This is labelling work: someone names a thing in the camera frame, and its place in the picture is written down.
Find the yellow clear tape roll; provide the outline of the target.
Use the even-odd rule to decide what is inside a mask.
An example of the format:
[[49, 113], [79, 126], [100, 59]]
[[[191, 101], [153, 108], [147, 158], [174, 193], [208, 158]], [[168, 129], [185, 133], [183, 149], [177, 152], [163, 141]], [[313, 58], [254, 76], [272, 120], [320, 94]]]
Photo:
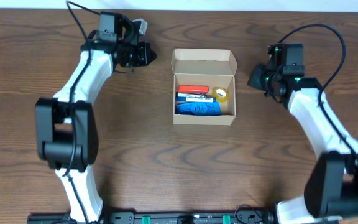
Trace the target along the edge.
[[212, 97], [219, 103], [225, 103], [229, 98], [229, 93], [225, 88], [214, 87]]

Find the red stapler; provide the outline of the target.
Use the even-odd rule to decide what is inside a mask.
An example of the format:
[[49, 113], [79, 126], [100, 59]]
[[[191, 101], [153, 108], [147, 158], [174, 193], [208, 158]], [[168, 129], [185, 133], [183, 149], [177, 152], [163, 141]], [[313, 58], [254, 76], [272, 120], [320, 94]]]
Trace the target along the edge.
[[179, 93], [207, 94], [209, 92], [209, 87], [208, 86], [202, 86], [202, 85], [178, 85], [177, 92], [179, 92]]

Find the black whiteboard marker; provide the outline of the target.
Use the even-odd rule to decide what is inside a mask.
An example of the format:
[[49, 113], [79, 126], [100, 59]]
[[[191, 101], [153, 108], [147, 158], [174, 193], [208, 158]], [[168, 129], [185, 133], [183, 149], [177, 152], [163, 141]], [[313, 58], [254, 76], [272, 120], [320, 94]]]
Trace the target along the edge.
[[206, 98], [205, 94], [194, 94], [194, 93], [176, 93], [177, 97], [185, 97], [185, 98]]

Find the blue whiteboard marker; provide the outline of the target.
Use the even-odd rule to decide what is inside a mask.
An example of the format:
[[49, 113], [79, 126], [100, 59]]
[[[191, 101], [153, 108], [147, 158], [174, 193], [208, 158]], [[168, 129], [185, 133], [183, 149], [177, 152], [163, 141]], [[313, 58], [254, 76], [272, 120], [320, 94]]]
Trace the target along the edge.
[[184, 97], [184, 96], [176, 96], [176, 101], [185, 101], [185, 102], [196, 102], [196, 103], [213, 103], [216, 102], [215, 98], [207, 98], [207, 97]]

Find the brown cardboard box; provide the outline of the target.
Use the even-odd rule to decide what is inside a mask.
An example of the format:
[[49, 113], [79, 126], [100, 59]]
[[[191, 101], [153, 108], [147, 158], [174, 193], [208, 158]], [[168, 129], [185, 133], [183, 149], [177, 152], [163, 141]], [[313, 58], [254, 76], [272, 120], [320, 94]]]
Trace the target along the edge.
[[232, 124], [237, 62], [230, 50], [175, 49], [172, 70], [173, 124]]

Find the blue plastic tape dispenser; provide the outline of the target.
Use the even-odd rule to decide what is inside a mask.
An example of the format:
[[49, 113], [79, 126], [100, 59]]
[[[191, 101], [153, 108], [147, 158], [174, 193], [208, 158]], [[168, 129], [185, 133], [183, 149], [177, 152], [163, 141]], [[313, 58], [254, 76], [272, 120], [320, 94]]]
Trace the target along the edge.
[[218, 102], [213, 103], [183, 103], [177, 105], [177, 113], [192, 116], [221, 116]]

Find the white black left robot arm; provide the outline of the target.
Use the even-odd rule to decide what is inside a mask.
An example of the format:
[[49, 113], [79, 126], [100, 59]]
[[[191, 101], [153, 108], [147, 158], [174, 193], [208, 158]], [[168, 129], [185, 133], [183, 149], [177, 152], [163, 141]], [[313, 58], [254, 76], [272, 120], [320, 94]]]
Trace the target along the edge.
[[139, 38], [147, 32], [144, 19], [100, 12], [99, 28], [85, 35], [80, 60], [69, 80], [52, 98], [35, 104], [37, 153], [61, 180], [70, 203], [67, 223], [106, 223], [93, 164], [99, 137], [93, 105], [116, 66], [134, 69], [157, 58], [150, 43]]

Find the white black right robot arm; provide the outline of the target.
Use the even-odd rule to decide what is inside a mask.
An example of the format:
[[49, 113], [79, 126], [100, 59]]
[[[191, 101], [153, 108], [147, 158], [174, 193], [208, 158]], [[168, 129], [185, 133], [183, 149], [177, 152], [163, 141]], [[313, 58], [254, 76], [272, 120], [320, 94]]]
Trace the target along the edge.
[[248, 85], [282, 104], [303, 128], [317, 158], [301, 196], [275, 206], [275, 223], [336, 223], [358, 217], [358, 141], [326, 101], [323, 87], [305, 76], [303, 45], [267, 48], [268, 64], [253, 69]]

